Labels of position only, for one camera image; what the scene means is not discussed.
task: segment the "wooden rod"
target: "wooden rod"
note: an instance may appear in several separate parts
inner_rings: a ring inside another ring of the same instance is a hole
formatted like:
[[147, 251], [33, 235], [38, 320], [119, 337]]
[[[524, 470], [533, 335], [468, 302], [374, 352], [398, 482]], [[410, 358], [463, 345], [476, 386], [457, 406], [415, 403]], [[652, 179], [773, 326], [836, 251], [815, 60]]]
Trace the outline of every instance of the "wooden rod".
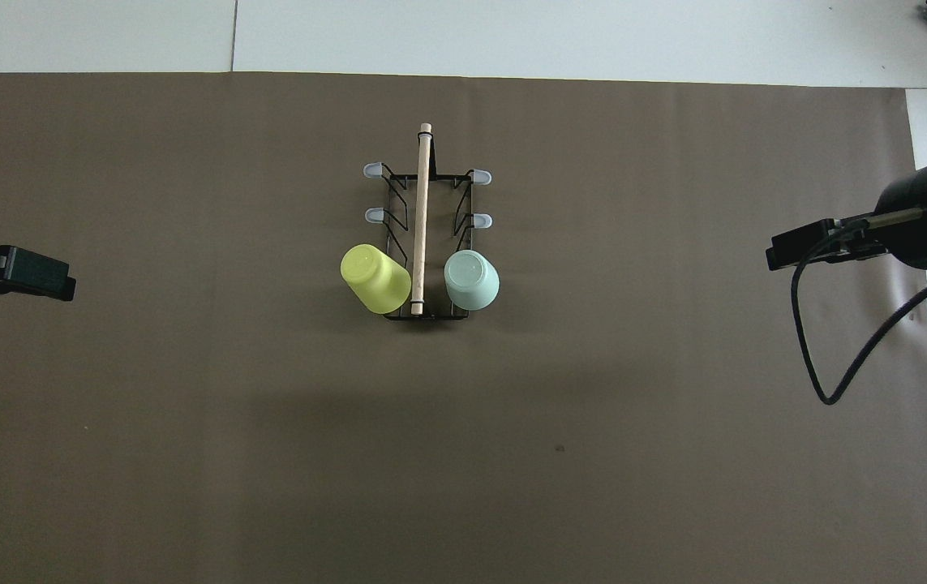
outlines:
[[423, 267], [427, 263], [427, 185], [431, 181], [431, 135], [430, 123], [419, 125], [419, 156], [416, 159], [416, 222], [414, 243], [412, 243], [412, 299], [409, 313], [423, 314]]

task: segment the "brown mat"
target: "brown mat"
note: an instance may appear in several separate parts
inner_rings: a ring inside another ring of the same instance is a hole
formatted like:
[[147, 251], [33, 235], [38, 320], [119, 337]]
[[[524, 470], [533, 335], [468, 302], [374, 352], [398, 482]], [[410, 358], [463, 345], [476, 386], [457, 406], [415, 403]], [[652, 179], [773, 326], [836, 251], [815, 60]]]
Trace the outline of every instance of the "brown mat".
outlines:
[[[458, 323], [337, 272], [421, 122], [496, 177]], [[0, 582], [927, 582], [925, 311], [822, 406], [763, 255], [909, 171], [900, 90], [0, 75], [0, 244], [79, 281], [0, 297]], [[922, 285], [809, 270], [828, 384]]]

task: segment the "cup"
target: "cup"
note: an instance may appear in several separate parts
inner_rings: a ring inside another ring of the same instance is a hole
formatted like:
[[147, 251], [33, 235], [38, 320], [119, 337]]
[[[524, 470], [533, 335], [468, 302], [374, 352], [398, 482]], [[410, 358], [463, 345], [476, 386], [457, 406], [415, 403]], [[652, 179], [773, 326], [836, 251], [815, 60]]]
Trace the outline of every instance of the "cup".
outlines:
[[478, 311], [492, 303], [500, 292], [500, 275], [473, 249], [460, 249], [445, 262], [445, 288], [453, 304]]
[[376, 314], [397, 310], [412, 290], [408, 271], [369, 243], [356, 245], [344, 254], [341, 277], [364, 306]]

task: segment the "wire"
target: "wire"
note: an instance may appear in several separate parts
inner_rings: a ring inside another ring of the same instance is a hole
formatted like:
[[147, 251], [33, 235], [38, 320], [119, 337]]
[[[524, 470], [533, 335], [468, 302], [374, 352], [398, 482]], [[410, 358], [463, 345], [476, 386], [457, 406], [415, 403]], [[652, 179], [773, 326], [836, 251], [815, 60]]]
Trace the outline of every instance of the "wire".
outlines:
[[809, 345], [807, 341], [805, 341], [805, 329], [803, 328], [803, 324], [801, 324], [801, 311], [798, 310], [798, 281], [801, 279], [801, 273], [805, 270], [805, 266], [809, 265], [823, 248], [829, 247], [829, 245], [836, 243], [836, 241], [840, 241], [842, 237], [848, 236], [850, 233], [867, 229], [869, 226], [867, 219], [857, 219], [857, 221], [849, 222], [847, 225], [842, 226], [841, 229], [835, 230], [834, 233], [824, 237], [819, 243], [814, 245], [814, 247], [810, 248], [810, 251], [807, 251], [805, 255], [803, 255], [803, 258], [798, 262], [798, 266], [794, 269], [794, 274], [791, 277], [791, 313], [794, 315], [794, 329], [796, 333], [798, 333], [798, 346], [801, 348], [801, 357], [805, 361], [805, 370], [809, 371], [809, 380], [813, 382], [813, 389], [816, 391], [816, 397], [820, 398], [820, 402], [823, 402], [827, 406], [833, 406], [833, 404], [841, 399], [842, 394], [845, 393], [845, 389], [848, 389], [849, 384], [852, 383], [852, 377], [856, 376], [857, 371], [860, 370], [860, 366], [863, 366], [863, 362], [867, 361], [867, 356], [874, 350], [874, 347], [878, 346], [878, 343], [885, 337], [886, 333], [888, 333], [900, 319], [904, 318], [904, 316], [911, 310], [914, 310], [918, 304], [923, 303], [927, 298], [926, 286], [923, 290], [912, 296], [911, 299], [907, 300], [903, 306], [899, 307], [899, 310], [894, 311], [892, 316], [886, 319], [885, 322], [882, 322], [882, 326], [879, 326], [878, 330], [875, 330], [874, 334], [867, 341], [867, 344], [864, 344], [859, 354], [852, 360], [852, 365], [849, 365], [849, 368], [845, 370], [845, 375], [843, 375], [842, 380], [838, 382], [838, 388], [835, 389], [830, 396], [824, 394], [823, 388], [820, 387], [820, 380], [816, 377], [816, 369], [813, 367], [813, 358], [809, 354]]

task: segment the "white table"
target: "white table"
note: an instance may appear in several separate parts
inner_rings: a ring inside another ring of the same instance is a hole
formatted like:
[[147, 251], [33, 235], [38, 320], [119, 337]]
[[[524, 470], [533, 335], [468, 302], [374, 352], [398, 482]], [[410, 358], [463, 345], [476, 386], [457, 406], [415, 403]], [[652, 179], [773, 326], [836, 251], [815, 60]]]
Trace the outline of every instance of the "white table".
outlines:
[[[328, 71], [907, 88], [920, 167], [927, 165], [922, 4], [0, 0], [0, 71]], [[864, 198], [869, 209], [876, 195]]]

